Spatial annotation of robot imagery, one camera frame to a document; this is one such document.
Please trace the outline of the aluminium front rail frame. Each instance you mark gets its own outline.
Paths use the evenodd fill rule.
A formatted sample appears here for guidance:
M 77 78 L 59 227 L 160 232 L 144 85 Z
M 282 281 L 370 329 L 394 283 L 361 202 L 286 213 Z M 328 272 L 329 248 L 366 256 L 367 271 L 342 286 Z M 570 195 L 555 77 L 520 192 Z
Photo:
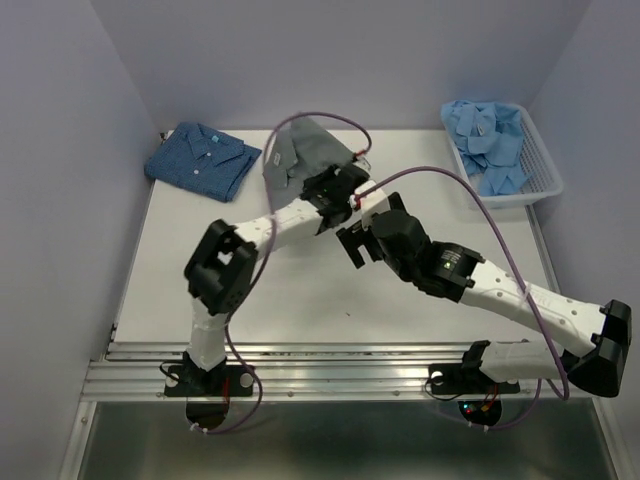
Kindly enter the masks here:
M 159 364 L 183 351 L 184 281 L 133 280 L 112 341 L 90 364 L 64 479 L 632 479 L 611 404 L 533 382 L 503 396 L 505 428 L 466 426 L 425 392 L 433 366 L 474 340 L 530 332 L 390 279 L 268 281 L 232 326 L 263 389 L 235 399 L 251 419 L 223 435 L 189 428 Z

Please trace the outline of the white plastic laundry basket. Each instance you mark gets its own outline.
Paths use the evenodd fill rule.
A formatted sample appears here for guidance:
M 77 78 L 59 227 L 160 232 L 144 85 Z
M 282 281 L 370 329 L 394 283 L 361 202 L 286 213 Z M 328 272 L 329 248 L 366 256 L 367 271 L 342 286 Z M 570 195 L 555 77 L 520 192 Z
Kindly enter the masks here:
M 520 105 L 509 105 L 519 108 L 522 113 L 522 126 L 525 140 L 520 160 L 524 173 L 528 175 L 528 181 L 520 191 L 514 195 L 487 197 L 479 195 L 478 184 L 480 177 L 478 175 L 468 176 L 465 173 L 459 152 L 445 130 L 454 155 L 455 166 L 460 176 L 473 188 L 483 204 L 489 209 L 531 206 L 543 199 L 559 195 L 562 193 L 564 187 L 561 176 L 529 113 Z

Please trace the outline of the light blue shirt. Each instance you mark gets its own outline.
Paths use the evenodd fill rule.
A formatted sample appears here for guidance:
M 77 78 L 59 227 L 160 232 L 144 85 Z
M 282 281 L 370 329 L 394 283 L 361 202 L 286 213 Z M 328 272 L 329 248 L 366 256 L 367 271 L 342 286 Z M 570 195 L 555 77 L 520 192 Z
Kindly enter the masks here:
M 522 113 L 501 102 L 455 100 L 440 109 L 443 126 L 468 176 L 480 177 L 481 196 L 514 195 L 528 181 L 521 164 Z

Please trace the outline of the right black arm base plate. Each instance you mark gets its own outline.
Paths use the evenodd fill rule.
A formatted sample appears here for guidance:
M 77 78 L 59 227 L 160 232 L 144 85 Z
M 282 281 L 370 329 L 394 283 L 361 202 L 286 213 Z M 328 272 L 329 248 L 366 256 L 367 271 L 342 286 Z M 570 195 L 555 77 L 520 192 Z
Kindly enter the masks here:
M 517 394 L 518 382 L 497 382 L 478 368 L 465 369 L 460 363 L 436 363 L 429 366 L 427 391 L 437 397 L 493 394 Z

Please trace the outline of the blue checked folded shirt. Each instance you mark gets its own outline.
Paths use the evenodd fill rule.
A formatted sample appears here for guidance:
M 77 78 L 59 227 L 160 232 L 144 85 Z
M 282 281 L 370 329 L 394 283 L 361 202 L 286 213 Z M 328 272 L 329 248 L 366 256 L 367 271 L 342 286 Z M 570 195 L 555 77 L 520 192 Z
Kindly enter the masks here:
M 147 177 L 229 203 L 262 151 L 196 122 L 182 122 L 144 166 Z

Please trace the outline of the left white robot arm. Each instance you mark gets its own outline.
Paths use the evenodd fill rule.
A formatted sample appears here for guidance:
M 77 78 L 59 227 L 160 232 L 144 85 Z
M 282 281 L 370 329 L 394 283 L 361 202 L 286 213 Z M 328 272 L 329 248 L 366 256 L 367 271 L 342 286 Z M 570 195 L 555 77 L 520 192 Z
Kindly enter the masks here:
M 353 212 L 350 198 L 369 180 L 366 160 L 331 165 L 293 192 L 277 193 L 273 214 L 209 225 L 184 269 L 192 328 L 181 381 L 202 394 L 221 386 L 226 377 L 225 325 L 250 293 L 256 264 L 279 248 L 346 222 Z

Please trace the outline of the grey long sleeve shirt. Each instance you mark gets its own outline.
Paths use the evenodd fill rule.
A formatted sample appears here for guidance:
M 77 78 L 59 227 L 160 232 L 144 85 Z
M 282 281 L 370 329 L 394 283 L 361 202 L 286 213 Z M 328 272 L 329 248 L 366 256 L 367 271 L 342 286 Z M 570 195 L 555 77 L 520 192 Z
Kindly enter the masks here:
M 352 152 L 319 123 L 310 117 L 297 118 L 276 134 L 264 177 L 273 194 L 293 193 L 306 179 L 351 159 Z

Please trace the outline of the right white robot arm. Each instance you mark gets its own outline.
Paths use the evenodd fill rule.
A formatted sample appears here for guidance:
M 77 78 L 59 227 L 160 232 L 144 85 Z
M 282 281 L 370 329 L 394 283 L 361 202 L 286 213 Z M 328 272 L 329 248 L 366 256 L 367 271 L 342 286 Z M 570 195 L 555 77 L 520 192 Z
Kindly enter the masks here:
M 621 389 L 631 345 L 630 307 L 564 297 L 519 281 L 481 254 L 459 244 L 433 241 L 407 213 L 400 196 L 354 194 L 361 219 L 337 236 L 356 267 L 365 248 L 404 282 L 424 294 L 479 308 L 541 333 L 539 341 L 479 340 L 453 363 L 432 366 L 439 395 L 479 394 L 490 388 L 515 392 L 520 380 L 565 380 L 604 398 Z

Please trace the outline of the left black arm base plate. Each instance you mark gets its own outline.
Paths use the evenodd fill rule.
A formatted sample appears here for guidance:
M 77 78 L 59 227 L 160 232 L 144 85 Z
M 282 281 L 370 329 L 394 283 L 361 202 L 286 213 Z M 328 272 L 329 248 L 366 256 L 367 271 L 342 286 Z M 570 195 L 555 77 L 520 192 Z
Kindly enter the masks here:
M 211 371 L 202 371 L 183 362 L 163 362 L 159 371 L 165 377 L 164 395 L 169 398 L 248 398 L 253 395 L 253 378 L 240 365 L 223 363 Z

